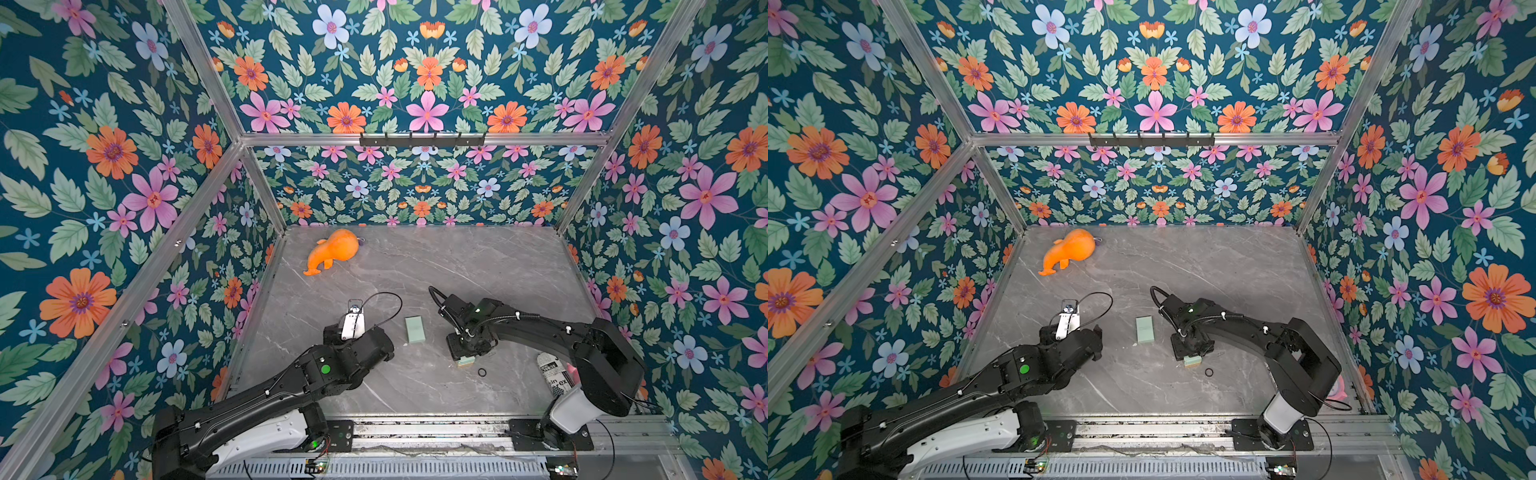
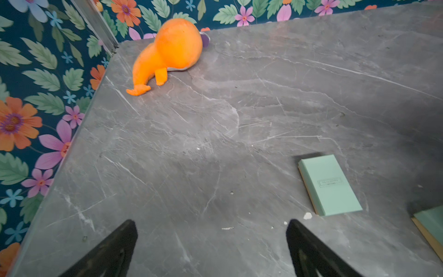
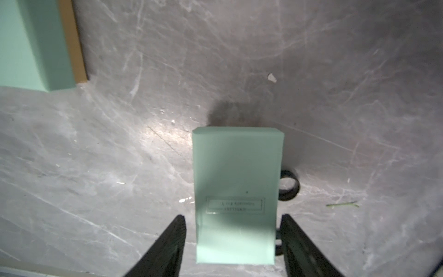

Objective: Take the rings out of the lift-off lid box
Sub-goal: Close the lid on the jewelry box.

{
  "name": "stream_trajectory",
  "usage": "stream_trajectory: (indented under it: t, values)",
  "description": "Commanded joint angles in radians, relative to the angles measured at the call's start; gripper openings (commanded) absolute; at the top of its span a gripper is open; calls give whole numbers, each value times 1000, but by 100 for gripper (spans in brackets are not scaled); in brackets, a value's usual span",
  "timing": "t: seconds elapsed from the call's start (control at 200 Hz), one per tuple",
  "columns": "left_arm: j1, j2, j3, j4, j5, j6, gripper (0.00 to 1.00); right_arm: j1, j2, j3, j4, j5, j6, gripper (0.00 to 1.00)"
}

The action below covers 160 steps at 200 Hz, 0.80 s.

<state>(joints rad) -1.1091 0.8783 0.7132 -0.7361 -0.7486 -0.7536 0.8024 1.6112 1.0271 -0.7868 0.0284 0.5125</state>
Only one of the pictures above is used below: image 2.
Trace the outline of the mint box lid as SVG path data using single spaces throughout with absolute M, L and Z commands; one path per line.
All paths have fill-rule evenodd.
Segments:
M 411 220 L 439 259 L 443 260 L 443 207 L 415 213 Z

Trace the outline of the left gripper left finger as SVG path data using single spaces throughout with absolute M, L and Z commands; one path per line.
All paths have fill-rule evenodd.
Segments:
M 136 223 L 128 219 L 61 277 L 125 277 L 137 239 Z

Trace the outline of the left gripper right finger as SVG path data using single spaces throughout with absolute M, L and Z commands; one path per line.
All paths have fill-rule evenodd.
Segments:
M 286 239 L 298 277 L 362 277 L 299 220 L 288 223 Z

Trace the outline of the mint green box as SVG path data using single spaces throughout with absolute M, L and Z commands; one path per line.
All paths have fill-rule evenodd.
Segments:
M 328 217 L 362 210 L 334 155 L 301 159 L 298 169 L 317 215 Z

